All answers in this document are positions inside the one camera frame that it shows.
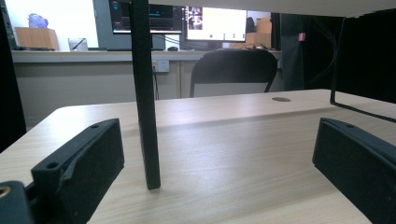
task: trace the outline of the monitor screen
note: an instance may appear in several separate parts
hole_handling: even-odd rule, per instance
[[[245,42],[247,11],[213,7],[185,7],[187,40]]]
[[[130,34],[128,3],[109,0],[113,34]],[[182,7],[149,5],[149,29],[152,34],[180,35],[182,31]]]

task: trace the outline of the brown box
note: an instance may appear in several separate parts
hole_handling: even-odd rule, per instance
[[[15,27],[18,43],[27,48],[59,49],[55,31],[48,28]]]
[[[271,18],[269,17],[258,18],[256,24],[257,24],[256,33],[271,34],[271,29],[272,29]]]
[[[266,47],[271,48],[271,35],[270,34],[258,34],[248,33],[245,43],[235,43],[230,45],[233,49],[243,49],[253,47]]]

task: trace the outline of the wall socket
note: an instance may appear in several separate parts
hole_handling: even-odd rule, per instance
[[[152,61],[152,66],[155,67],[156,72],[169,72],[169,61],[159,60]]]

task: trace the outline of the wooden table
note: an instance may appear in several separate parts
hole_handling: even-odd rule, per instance
[[[329,99],[319,90],[156,102],[162,186],[151,191],[135,103],[60,108],[0,154],[0,182],[29,184],[30,169],[52,151],[95,122],[120,118],[125,168],[92,223],[369,223],[311,161],[319,118],[349,122],[393,145],[396,124]],[[343,93],[337,100],[387,116],[396,110]]]

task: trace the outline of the black chair backrest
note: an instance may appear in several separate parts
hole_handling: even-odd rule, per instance
[[[277,72],[277,61],[264,49],[215,49],[193,67],[190,97],[195,84],[267,83],[268,92]]]

